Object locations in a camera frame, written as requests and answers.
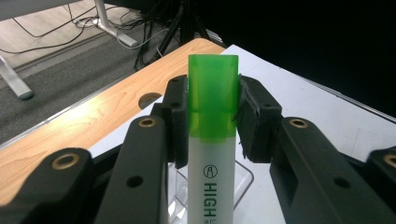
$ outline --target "wooden table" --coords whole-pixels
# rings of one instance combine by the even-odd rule
[[[187,74],[188,55],[218,54],[224,48],[202,38],[74,107],[0,150],[0,204],[9,203],[25,178],[49,154],[65,147],[89,148],[141,111],[139,98],[164,94],[172,77]]]

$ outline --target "translucent green cap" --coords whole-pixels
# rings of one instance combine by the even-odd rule
[[[223,142],[236,133],[238,56],[189,56],[189,132],[204,142]]]

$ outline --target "logo on highlighter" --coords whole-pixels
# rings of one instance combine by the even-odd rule
[[[204,168],[204,175],[205,175],[207,178],[213,178],[213,177],[215,177],[217,174],[218,174],[218,168],[216,168],[216,166],[214,166],[214,165],[207,165],[207,166]]]

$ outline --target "highlighter pen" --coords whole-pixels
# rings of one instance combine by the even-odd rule
[[[238,56],[189,56],[188,223],[232,224]]]

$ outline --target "metal table leg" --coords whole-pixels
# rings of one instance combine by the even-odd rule
[[[33,96],[33,91],[23,82],[18,74],[0,56],[0,76],[21,100],[27,100]]]
[[[118,37],[118,39],[129,47],[133,47],[137,45],[137,41],[124,34],[121,31],[118,31],[115,27],[111,27],[108,23],[108,18],[105,9],[104,0],[95,0],[96,8],[98,9],[99,20],[95,20],[94,23],[103,31]]]

